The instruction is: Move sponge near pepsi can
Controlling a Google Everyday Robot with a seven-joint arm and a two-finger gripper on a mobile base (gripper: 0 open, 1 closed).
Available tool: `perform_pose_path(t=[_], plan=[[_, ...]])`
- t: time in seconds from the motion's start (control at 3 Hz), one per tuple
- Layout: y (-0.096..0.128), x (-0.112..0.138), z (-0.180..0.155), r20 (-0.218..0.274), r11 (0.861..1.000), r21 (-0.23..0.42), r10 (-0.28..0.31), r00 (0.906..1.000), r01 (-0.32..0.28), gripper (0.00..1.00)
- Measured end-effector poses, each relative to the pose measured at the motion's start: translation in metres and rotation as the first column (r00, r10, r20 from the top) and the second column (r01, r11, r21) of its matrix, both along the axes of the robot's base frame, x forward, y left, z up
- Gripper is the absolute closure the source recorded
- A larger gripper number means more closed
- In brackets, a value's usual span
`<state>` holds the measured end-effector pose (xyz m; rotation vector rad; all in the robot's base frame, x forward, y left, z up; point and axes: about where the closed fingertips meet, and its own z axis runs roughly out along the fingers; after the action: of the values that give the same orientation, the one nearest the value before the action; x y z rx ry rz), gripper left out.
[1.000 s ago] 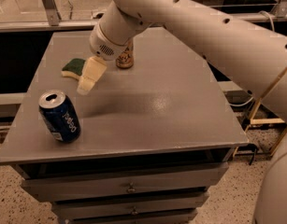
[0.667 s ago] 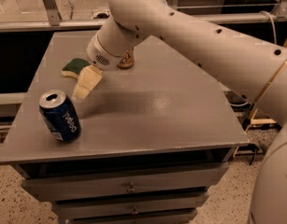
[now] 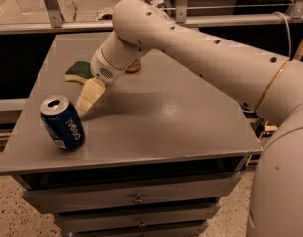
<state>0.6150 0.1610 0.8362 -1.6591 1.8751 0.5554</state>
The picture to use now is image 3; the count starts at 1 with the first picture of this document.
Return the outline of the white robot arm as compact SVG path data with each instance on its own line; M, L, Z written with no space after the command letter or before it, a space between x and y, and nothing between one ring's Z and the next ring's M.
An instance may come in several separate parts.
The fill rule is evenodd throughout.
M118 2L112 22L92 57L79 114L149 50L167 54L276 125L255 171L247 237L303 237L303 62L179 26L141 0Z

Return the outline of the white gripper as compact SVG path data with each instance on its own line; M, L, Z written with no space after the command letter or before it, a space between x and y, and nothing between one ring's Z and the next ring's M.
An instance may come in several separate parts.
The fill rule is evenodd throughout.
M96 78L85 82L75 106L81 119L92 113L106 91L105 83L111 84L123 75L124 65L116 53L104 51L102 48L95 52L90 62L90 70Z

